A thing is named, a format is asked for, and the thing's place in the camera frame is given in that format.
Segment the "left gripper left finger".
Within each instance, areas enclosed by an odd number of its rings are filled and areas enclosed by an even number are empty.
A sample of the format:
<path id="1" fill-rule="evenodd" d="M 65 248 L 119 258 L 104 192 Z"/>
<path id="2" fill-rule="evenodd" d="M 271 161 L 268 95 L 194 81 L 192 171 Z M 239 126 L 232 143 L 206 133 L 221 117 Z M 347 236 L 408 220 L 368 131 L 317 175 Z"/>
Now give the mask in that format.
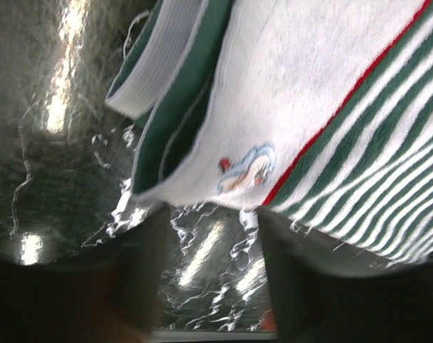
<path id="1" fill-rule="evenodd" d="M 0 342 L 148 342 L 170 227 L 168 204 L 64 263 L 0 260 Z"/>

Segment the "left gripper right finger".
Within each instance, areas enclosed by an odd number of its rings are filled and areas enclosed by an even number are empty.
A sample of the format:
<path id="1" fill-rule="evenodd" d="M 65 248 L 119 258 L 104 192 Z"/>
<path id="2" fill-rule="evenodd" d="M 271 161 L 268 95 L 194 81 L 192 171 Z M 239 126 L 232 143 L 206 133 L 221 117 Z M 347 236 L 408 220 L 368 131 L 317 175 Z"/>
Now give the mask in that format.
<path id="1" fill-rule="evenodd" d="M 280 342 L 433 342 L 433 254 L 388 260 L 257 209 Z"/>

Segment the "green white striped towel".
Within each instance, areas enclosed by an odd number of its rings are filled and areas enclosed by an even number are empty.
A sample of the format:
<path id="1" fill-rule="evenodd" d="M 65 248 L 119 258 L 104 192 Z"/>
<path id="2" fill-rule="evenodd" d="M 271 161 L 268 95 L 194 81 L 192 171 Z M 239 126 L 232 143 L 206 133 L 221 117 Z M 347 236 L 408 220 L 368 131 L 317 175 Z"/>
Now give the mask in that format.
<path id="1" fill-rule="evenodd" d="M 433 257 L 433 1 L 160 1 L 106 96 L 142 204 L 266 207 Z"/>

